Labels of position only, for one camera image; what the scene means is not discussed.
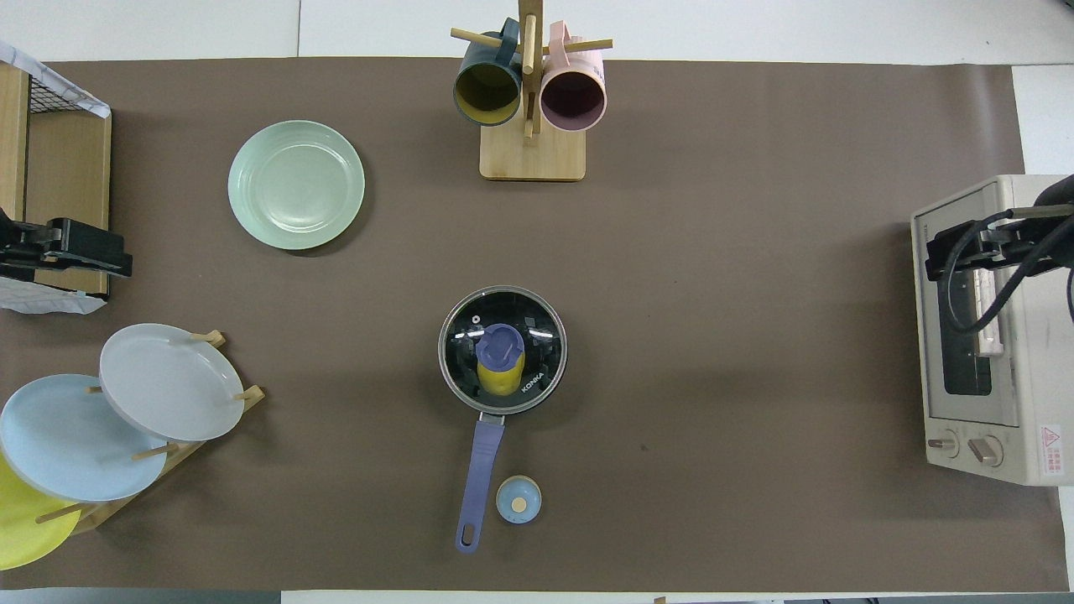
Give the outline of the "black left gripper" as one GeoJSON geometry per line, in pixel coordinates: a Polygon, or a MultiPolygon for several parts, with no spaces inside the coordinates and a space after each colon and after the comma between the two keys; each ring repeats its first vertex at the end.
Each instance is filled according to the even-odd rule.
{"type": "Polygon", "coordinates": [[[50,219],[48,226],[12,221],[2,210],[1,265],[4,273],[75,268],[127,279],[133,258],[124,251],[124,238],[112,231],[68,217],[50,219]],[[59,251],[60,260],[47,260],[48,251],[59,251]]]}

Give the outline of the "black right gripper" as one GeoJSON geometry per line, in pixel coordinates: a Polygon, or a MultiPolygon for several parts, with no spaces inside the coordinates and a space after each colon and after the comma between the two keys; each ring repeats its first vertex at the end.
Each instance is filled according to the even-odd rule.
{"type": "Polygon", "coordinates": [[[1036,245],[1037,234],[1025,221],[1013,222],[1013,226],[972,226],[971,229],[969,225],[950,226],[925,244],[925,278],[940,282],[950,270],[998,270],[1018,265],[1036,245]],[[950,265],[950,251],[967,231],[972,238],[963,249],[963,258],[957,258],[950,265]]]}

